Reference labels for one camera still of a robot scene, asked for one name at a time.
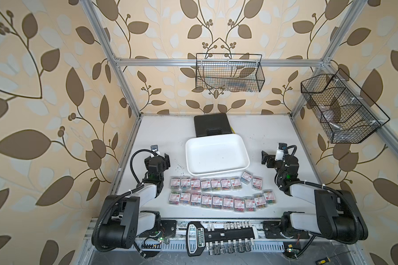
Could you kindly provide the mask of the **paper clip box nineteenth removed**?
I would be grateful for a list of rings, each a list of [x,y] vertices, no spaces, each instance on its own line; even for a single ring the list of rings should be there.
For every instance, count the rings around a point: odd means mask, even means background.
[[[264,190],[263,196],[266,201],[266,204],[275,204],[276,203],[275,194],[272,190],[270,190],[270,189]]]

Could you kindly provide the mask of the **paper clip box eighteenth removed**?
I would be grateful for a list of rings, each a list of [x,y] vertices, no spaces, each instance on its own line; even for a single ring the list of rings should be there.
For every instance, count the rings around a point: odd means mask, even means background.
[[[179,205],[181,193],[179,191],[172,191],[169,196],[169,204]]]

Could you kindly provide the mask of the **paper clip box seventeenth removed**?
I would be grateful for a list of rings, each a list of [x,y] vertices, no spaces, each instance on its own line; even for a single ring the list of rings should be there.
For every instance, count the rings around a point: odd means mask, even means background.
[[[255,206],[256,206],[257,209],[266,208],[266,200],[265,200],[264,195],[262,193],[254,194],[253,197],[254,197]]]

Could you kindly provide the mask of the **paper clip box sixteenth removed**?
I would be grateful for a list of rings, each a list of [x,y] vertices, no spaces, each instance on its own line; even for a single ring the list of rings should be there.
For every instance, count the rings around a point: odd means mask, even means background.
[[[180,204],[181,205],[190,205],[191,201],[191,193],[190,192],[182,192],[180,194]]]

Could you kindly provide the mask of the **white plastic storage tray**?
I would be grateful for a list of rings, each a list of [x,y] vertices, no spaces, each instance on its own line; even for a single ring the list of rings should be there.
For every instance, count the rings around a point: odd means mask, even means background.
[[[246,170],[250,158],[241,136],[224,134],[186,142],[186,165],[192,176],[210,176]]]

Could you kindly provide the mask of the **paper clip box fifteenth removed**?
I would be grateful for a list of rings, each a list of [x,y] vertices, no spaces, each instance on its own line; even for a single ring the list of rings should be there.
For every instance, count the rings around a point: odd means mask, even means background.
[[[244,197],[244,202],[245,202],[245,211],[246,212],[255,212],[256,211],[254,197]]]

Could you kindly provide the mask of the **paper clip box fourteenth removed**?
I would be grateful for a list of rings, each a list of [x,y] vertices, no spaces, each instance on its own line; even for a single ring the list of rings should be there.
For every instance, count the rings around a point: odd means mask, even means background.
[[[245,212],[245,201],[243,197],[234,197],[234,208],[235,212],[243,213]]]

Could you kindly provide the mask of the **paper clip box eleventh removed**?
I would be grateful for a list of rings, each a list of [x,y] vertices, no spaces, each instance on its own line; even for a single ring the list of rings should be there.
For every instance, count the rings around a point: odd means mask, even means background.
[[[201,194],[201,207],[202,208],[212,208],[212,195],[202,193]]]

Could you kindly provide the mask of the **paper clip box thirteenth removed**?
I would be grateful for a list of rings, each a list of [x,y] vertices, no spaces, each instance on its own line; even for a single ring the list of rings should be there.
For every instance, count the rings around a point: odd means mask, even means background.
[[[233,210],[234,208],[234,199],[230,195],[224,195],[223,196],[223,210]]]

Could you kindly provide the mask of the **paper clip box twelfth removed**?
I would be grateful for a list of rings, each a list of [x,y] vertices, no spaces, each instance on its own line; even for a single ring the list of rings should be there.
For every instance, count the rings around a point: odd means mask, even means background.
[[[220,195],[212,196],[212,209],[222,209],[223,207],[223,197]]]

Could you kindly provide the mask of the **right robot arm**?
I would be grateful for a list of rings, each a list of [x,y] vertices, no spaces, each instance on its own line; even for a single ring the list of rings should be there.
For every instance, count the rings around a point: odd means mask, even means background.
[[[302,181],[298,178],[299,163],[295,157],[296,146],[278,149],[275,155],[261,152],[261,163],[276,171],[274,182],[284,194],[301,199],[315,206],[315,213],[284,212],[280,223],[271,230],[285,238],[301,232],[310,234],[310,239],[300,250],[288,249],[288,259],[298,259],[317,237],[334,240],[345,245],[354,245],[368,238],[368,228],[354,196],[346,190],[336,190],[325,184]]]

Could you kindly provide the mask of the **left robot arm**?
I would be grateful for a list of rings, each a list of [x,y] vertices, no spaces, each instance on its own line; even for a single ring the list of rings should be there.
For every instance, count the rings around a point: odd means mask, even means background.
[[[134,158],[141,152],[150,154],[144,160],[147,171],[142,180],[133,168]],[[159,212],[141,211],[141,207],[160,195],[164,187],[164,172],[170,168],[170,158],[159,153],[158,145],[152,145],[149,150],[136,151],[131,156],[129,168],[136,180],[136,188],[105,198],[91,241],[99,252],[134,247],[143,258],[149,258],[152,255],[140,249],[136,238],[142,233],[147,233],[149,237],[160,234],[161,218]]]

